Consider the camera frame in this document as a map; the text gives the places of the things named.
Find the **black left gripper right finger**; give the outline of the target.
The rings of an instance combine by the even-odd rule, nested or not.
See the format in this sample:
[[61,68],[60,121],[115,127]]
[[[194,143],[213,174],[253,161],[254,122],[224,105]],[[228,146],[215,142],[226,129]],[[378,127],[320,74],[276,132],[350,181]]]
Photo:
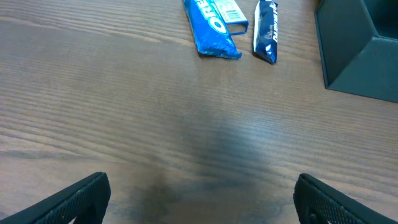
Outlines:
[[293,200],[301,224],[397,224],[306,173],[298,177]]

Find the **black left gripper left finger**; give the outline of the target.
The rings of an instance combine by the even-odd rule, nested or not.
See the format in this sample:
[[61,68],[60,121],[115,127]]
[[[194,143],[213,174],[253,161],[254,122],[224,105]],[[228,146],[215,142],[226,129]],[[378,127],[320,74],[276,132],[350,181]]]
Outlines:
[[1,220],[1,224],[101,224],[110,196],[108,176],[104,172],[95,172],[35,205]]

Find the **blue Oreo cookie pack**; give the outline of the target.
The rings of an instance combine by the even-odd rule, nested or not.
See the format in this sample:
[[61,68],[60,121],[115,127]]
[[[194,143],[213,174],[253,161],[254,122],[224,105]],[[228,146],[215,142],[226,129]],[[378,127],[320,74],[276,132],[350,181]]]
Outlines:
[[213,0],[182,0],[197,52],[200,55],[240,59],[233,39]]

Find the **small blue gum pack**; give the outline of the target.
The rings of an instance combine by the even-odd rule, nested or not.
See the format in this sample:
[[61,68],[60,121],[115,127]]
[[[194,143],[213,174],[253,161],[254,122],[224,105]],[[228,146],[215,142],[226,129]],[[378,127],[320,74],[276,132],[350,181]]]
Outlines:
[[245,34],[249,22],[235,0],[214,0],[231,35]]

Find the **Dairy Milk chocolate bar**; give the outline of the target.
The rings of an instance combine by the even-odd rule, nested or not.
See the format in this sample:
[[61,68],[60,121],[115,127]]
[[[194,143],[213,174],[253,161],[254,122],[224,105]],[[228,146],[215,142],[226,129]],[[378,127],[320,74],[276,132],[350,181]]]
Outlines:
[[259,0],[254,11],[254,53],[270,64],[277,62],[278,4]]

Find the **black open gift box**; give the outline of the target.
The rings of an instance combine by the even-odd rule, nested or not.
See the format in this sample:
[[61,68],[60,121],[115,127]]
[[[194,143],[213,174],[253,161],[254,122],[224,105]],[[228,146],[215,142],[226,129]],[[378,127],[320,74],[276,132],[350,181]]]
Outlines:
[[325,88],[397,102],[397,0],[321,0]]

